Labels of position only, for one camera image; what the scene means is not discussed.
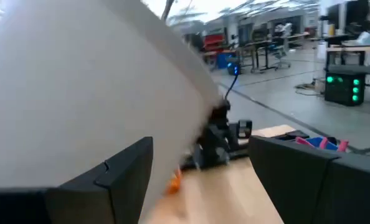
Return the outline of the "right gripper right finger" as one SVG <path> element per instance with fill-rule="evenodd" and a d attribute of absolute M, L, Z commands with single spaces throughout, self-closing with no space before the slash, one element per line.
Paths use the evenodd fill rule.
<path fill-rule="evenodd" d="M 251 136 L 249 158 L 284 223 L 370 223 L 370 156 Z"/>

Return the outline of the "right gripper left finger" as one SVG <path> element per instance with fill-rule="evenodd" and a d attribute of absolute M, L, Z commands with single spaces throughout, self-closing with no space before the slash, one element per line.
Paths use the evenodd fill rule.
<path fill-rule="evenodd" d="M 143 137 L 58 187 L 0 189 L 0 223 L 138 223 L 153 165 Z"/>

